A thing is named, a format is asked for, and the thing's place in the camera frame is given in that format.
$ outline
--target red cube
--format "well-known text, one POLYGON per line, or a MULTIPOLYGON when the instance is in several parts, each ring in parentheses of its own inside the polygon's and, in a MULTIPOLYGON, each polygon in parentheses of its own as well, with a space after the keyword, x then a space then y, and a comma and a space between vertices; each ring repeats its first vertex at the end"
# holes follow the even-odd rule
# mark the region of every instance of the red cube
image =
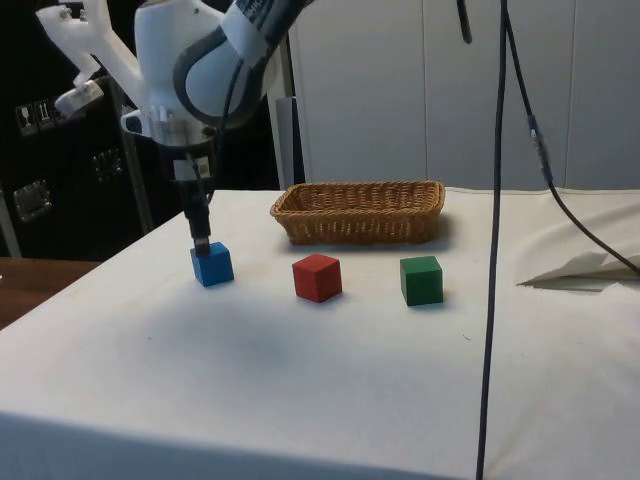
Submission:
POLYGON ((324 255, 311 255, 293 264, 296 295, 324 302, 342 292, 340 261, 324 255))

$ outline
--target black cabinet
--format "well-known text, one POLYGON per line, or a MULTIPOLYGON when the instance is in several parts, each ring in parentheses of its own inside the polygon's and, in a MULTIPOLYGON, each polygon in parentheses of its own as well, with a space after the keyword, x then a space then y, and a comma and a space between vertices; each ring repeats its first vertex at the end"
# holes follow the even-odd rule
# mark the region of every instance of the black cabinet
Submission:
POLYGON ((0 89, 0 180, 20 249, 104 260, 142 235, 110 91, 79 118, 56 115, 53 101, 77 71, 37 21, 44 2, 5 3, 0 44, 12 84, 0 89))

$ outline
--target green cube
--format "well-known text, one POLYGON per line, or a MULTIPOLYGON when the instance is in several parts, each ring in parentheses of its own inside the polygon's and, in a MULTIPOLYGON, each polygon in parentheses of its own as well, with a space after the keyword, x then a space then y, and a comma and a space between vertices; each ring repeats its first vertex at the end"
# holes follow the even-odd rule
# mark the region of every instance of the green cube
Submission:
POLYGON ((444 302, 442 268, 436 257, 400 260, 400 277, 409 307, 444 302))

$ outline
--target white wall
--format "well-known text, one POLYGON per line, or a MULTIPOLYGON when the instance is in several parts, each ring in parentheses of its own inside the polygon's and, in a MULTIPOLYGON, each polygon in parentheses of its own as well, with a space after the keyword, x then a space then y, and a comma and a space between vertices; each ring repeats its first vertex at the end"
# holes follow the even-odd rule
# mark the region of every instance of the white wall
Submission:
MULTIPOLYGON (((488 188, 498 0, 322 0, 292 33, 303 152, 312 181, 424 178, 488 188)), ((534 110, 556 182, 640 188, 637 0, 512 0, 534 110)), ((509 64, 507 188, 544 183, 509 64)))
POLYGON ((424 178, 422 0, 315 3, 291 35, 307 179, 424 178))

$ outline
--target wooden block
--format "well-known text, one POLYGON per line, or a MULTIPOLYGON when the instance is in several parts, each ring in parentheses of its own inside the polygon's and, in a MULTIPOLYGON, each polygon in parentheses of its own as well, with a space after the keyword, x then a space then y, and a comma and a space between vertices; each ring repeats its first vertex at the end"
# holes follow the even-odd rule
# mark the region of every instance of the wooden block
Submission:
POLYGON ((193 273, 205 287, 230 282, 234 278, 231 254, 221 243, 213 243, 211 253, 206 257, 198 257, 195 249, 191 249, 191 262, 193 273))
POLYGON ((444 302, 442 267, 436 257, 400 260, 400 278, 409 307, 444 302))
POLYGON ((313 302, 324 302, 342 292, 340 261, 324 255, 311 255, 293 264, 296 295, 313 302))

